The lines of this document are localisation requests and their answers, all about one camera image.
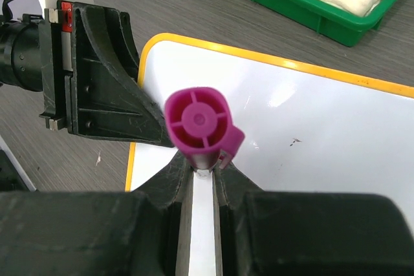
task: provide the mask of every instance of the marker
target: marker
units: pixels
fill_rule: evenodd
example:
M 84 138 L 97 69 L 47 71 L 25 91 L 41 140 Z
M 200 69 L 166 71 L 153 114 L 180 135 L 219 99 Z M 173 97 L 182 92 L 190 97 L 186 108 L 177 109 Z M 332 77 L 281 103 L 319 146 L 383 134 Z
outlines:
M 224 169 L 238 152 L 245 134 L 233 125 L 224 96 L 209 87 L 172 94 L 165 106 L 169 137 L 194 169 L 211 170 L 225 154 Z

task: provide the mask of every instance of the yellow board frame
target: yellow board frame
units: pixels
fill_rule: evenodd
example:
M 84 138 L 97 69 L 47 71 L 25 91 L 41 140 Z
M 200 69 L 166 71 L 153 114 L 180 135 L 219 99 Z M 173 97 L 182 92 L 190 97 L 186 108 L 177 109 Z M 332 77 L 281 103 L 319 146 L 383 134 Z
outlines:
M 361 87 L 368 87 L 370 89 L 380 90 L 382 92 L 414 98 L 414 87 L 408 87 L 407 85 L 401 85 L 398 83 L 368 78 L 364 76 L 359 76 L 357 74 L 350 74 L 348 72 L 343 72 L 335 69 L 311 65 L 299 61 L 292 61 L 290 59 L 279 58 L 277 56 L 271 56 L 268 54 L 262 54 L 249 50 L 243 50 L 241 48 L 229 47 L 226 45 L 220 45 L 218 43 L 212 43 L 209 41 L 203 41 L 200 39 L 194 39 L 175 34 L 159 34 L 152 37 L 146 43 L 142 51 L 140 67 L 138 71 L 138 85 L 140 87 L 144 85 L 146 63 L 149 51 L 152 49 L 152 47 L 154 47 L 154 45 L 161 41 L 172 41 L 176 43 L 182 43 L 183 45 L 189 45 L 191 47 L 203 48 L 206 50 L 237 56 L 238 58 L 250 59 L 252 61 L 260 61 L 262 63 L 279 66 L 286 69 L 292 69 L 336 81 L 346 82 L 353 85 L 359 85 Z M 135 146 L 136 144 L 133 142 L 131 143 L 131 146 L 129 148 L 127 176 L 125 181 L 125 191 L 127 192 L 131 190 L 131 181 L 135 158 Z

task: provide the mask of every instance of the green crate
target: green crate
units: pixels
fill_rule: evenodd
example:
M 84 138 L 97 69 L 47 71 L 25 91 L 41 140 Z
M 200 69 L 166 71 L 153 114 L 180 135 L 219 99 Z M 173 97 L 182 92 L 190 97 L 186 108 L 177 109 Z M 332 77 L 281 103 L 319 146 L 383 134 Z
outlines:
M 355 46 L 371 29 L 377 29 L 396 0 L 382 0 L 365 17 L 358 17 L 320 0 L 253 0 L 347 47 Z

